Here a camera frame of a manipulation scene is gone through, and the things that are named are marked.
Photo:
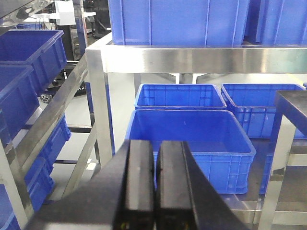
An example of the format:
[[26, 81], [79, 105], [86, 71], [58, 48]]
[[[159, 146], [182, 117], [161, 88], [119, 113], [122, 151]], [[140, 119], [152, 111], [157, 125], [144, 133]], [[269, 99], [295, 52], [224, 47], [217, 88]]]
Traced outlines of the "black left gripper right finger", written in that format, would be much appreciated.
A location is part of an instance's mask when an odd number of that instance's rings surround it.
[[158, 230], [246, 230], [202, 173], [185, 141], [163, 141], [156, 163]]

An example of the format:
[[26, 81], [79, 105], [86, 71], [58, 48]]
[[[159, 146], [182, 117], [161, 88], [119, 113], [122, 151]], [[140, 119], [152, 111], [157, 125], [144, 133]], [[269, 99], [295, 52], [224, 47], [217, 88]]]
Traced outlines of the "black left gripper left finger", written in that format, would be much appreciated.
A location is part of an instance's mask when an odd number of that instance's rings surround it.
[[146, 140], [125, 140], [86, 184], [38, 211], [27, 230], [152, 230], [154, 158]]

